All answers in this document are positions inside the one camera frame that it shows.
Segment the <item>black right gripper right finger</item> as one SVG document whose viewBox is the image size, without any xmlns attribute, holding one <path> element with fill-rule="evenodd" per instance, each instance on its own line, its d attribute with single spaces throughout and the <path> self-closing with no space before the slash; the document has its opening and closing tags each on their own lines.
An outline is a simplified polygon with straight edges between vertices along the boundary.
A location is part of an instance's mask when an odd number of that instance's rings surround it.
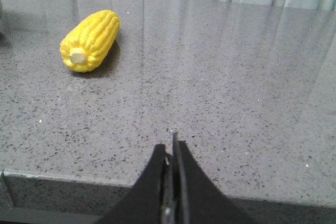
<svg viewBox="0 0 336 224">
<path fill-rule="evenodd" d="M 176 223 L 257 223 L 220 192 L 176 132 L 172 150 Z"/>
</svg>

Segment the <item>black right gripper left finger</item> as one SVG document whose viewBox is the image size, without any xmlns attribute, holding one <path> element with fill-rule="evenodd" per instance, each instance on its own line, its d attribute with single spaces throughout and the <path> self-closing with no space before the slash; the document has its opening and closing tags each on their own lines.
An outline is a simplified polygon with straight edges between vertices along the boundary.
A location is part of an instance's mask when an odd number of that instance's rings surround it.
<svg viewBox="0 0 336 224">
<path fill-rule="evenodd" d="M 154 147 L 144 171 L 129 192 L 97 223 L 173 223 L 174 179 L 165 145 Z"/>
</svg>

